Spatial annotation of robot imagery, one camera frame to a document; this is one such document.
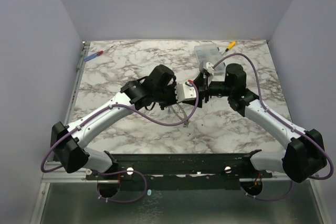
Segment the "blue red handled screwdriver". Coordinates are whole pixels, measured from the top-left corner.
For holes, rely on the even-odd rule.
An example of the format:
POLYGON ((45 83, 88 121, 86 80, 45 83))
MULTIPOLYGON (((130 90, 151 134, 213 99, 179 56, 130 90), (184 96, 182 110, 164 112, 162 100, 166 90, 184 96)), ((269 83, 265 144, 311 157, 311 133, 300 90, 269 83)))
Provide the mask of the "blue red handled screwdriver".
POLYGON ((99 52, 95 52, 94 54, 91 54, 91 55, 89 55, 89 56, 86 56, 84 59, 83 59, 83 61, 84 62, 88 62, 88 61, 90 61, 90 60, 92 60, 92 59, 94 59, 94 58, 96 58, 96 57, 98 57, 98 56, 101 56, 101 55, 103 55, 103 54, 105 54, 106 52, 108 52, 110 49, 112 49, 114 46, 111 46, 111 47, 109 47, 109 48, 107 48, 106 50, 101 50, 101 51, 99 51, 99 52))

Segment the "aluminium left side rail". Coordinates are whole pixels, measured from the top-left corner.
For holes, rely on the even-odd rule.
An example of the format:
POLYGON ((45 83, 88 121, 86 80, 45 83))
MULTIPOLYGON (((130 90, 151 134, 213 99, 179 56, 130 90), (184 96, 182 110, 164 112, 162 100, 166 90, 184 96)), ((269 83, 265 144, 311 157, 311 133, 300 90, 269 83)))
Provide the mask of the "aluminium left side rail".
POLYGON ((75 80, 74 80, 72 93, 70 95, 70 101, 69 101, 67 113, 66 113, 66 116, 65 116, 65 119, 64 119, 64 125, 68 124, 72 119, 72 114, 73 114, 73 111, 74 111, 74 108, 75 108, 76 98, 77 98, 77 95, 78 95, 78 89, 79 89, 82 74, 83 74, 83 66, 85 65, 84 57, 86 57, 88 55, 90 44, 91 44, 91 42, 89 42, 89 41, 84 41, 83 42, 83 48, 82 48, 82 51, 80 53, 79 61, 78 61, 77 67, 76 67, 76 77, 75 77, 75 80))

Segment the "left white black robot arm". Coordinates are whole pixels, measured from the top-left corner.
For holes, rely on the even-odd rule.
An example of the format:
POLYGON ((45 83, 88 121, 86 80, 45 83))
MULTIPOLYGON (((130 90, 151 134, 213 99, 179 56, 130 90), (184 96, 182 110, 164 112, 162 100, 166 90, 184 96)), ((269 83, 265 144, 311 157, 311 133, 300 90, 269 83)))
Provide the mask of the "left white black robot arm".
POLYGON ((127 82, 112 99, 84 118, 51 128, 53 153, 68 173, 81 168, 98 171, 104 179, 115 175, 116 166, 108 152, 88 148, 88 144, 101 132, 120 119, 152 103, 175 101, 176 77, 164 66, 156 66, 144 78, 127 82))

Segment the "clear plastic screw box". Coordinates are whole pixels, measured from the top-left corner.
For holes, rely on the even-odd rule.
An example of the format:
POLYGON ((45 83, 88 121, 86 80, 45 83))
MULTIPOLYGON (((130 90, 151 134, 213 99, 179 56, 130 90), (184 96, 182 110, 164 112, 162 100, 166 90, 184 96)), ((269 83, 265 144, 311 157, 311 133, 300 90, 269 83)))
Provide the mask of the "clear plastic screw box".
POLYGON ((203 62, 210 62, 214 65, 223 58, 216 44, 202 44, 195 46, 194 53, 199 64, 200 72, 203 72, 203 62))

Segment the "aluminium rail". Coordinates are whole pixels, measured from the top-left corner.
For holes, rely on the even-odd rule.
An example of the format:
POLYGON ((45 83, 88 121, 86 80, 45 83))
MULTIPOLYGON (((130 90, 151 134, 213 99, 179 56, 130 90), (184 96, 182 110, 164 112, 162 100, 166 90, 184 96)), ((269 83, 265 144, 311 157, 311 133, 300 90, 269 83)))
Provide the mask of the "aluminium rail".
POLYGON ((83 74, 83 66, 85 65, 84 57, 86 57, 88 55, 90 44, 91 44, 91 42, 89 42, 89 41, 84 41, 83 42, 83 48, 82 48, 82 51, 80 53, 79 61, 78 61, 77 67, 76 67, 76 77, 75 77, 75 80, 74 80, 72 93, 70 95, 70 101, 69 101, 67 113, 66 113, 66 116, 65 116, 65 119, 64 119, 64 125, 68 124, 72 119, 72 114, 73 114, 73 111, 74 111, 74 108, 75 108, 76 98, 77 98, 77 95, 78 95, 78 89, 79 89, 82 74, 83 74))
POLYGON ((86 169, 81 168, 74 173, 67 173, 64 168, 50 173, 43 173, 42 183, 80 183, 86 181, 86 169))

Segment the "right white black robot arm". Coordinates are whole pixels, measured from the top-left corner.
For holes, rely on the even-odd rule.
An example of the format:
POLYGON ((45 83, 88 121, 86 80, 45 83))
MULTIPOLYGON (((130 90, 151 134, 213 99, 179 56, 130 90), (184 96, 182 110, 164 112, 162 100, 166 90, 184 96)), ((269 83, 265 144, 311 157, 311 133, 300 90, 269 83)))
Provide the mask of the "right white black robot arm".
POLYGON ((285 173, 294 182, 301 183, 326 167, 321 134, 315 129, 306 131, 262 105, 260 97, 247 89, 246 73, 241 65, 229 64, 224 81, 213 81, 213 75, 213 64, 202 62, 194 81, 201 98, 207 102, 210 97, 227 97, 234 111, 257 123, 283 147, 280 152, 254 152, 241 164, 246 177, 254 177, 260 170, 269 170, 285 173))

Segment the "aluminium front rail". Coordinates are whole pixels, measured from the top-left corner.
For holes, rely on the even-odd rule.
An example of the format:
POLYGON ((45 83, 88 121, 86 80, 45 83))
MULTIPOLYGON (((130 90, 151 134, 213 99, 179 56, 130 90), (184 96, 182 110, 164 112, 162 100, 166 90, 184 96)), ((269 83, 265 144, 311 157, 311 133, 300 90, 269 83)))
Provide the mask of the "aluminium front rail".
POLYGON ((74 173, 67 173, 64 168, 50 173, 43 173, 42 183, 80 183, 86 181, 86 169, 81 168, 74 173))

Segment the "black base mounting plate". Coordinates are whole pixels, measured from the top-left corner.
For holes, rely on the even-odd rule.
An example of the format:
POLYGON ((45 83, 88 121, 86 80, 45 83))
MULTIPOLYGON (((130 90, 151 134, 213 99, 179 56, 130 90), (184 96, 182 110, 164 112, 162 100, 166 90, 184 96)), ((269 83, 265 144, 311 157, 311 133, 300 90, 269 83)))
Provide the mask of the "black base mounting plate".
POLYGON ((271 178, 253 168, 251 153, 236 154, 114 154, 112 171, 133 168, 152 190, 239 190, 240 179, 271 178))

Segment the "yellow handled screwdriver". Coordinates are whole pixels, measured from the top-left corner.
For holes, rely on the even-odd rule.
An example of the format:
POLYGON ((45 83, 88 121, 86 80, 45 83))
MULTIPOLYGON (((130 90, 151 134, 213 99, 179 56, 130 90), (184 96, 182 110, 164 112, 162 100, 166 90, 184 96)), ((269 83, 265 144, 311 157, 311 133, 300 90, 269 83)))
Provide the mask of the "yellow handled screwdriver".
POLYGON ((222 54, 227 53, 228 51, 230 51, 234 46, 236 45, 236 42, 233 41, 223 52, 222 54))

